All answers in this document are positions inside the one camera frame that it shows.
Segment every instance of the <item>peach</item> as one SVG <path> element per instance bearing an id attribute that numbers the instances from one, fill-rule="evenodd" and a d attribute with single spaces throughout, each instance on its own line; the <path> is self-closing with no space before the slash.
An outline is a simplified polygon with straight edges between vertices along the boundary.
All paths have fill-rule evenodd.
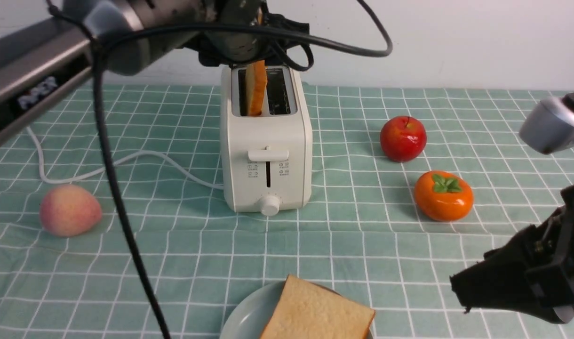
<path id="1" fill-rule="evenodd" d="M 102 218 L 101 205 L 89 191 L 76 185 L 59 185 L 40 204 L 40 223 L 49 233 L 68 238 L 92 229 Z"/>

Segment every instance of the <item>toaster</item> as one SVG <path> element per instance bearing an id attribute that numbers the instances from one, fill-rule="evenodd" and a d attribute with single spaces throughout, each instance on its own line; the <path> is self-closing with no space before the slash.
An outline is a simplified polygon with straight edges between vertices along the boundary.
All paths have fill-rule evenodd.
<path id="1" fill-rule="evenodd" d="M 220 157 L 235 212 L 276 215 L 310 200 L 312 127 L 298 71 L 267 66 L 262 114 L 247 115 L 246 68 L 222 71 Z"/>

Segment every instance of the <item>persimmon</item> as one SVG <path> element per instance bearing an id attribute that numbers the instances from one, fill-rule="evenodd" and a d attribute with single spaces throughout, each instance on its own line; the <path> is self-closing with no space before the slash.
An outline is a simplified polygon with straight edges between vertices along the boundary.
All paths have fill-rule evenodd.
<path id="1" fill-rule="evenodd" d="M 415 184 L 415 202 L 435 221 L 456 221 L 473 207 L 473 191 L 465 180 L 444 171 L 429 171 Z"/>

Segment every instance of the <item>toaster knob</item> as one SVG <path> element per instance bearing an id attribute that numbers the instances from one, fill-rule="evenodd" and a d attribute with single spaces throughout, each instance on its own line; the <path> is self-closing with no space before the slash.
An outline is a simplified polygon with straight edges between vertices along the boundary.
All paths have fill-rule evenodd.
<path id="1" fill-rule="evenodd" d="M 272 217 L 279 212 L 281 206 L 281 200 L 274 195 L 267 195 L 266 197 L 258 200 L 260 206 L 260 212 L 267 216 Z"/>

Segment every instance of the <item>green checkered tablecloth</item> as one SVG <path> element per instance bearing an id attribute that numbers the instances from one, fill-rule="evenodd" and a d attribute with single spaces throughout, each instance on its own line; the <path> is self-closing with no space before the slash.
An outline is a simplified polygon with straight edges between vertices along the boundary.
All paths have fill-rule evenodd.
<path id="1" fill-rule="evenodd" d="M 168 154 L 222 182 L 220 89 L 105 88 L 114 158 Z M 448 276 L 481 260 L 528 223 L 543 221 L 574 183 L 574 148 L 540 156 L 515 131 L 537 101 L 526 90 L 305 86 L 314 129 L 313 192 L 302 210 L 271 218 L 235 214 L 223 194 L 185 180 L 156 157 L 117 167 L 124 201 L 171 332 L 217 338 L 248 294 L 294 273 L 377 310 L 376 338 L 574 339 L 571 324 L 463 309 Z M 428 131 L 418 159 L 392 163 L 379 131 L 411 114 Z M 49 178 L 100 168 L 90 88 L 32 125 Z M 456 223 L 432 223 L 411 187 L 425 171 L 458 174 L 476 196 Z M 0 339 L 158 339 L 104 175 L 78 182 L 104 209 L 90 233 L 43 232 L 38 208 L 51 185 L 38 176 L 23 133 L 0 149 Z"/>

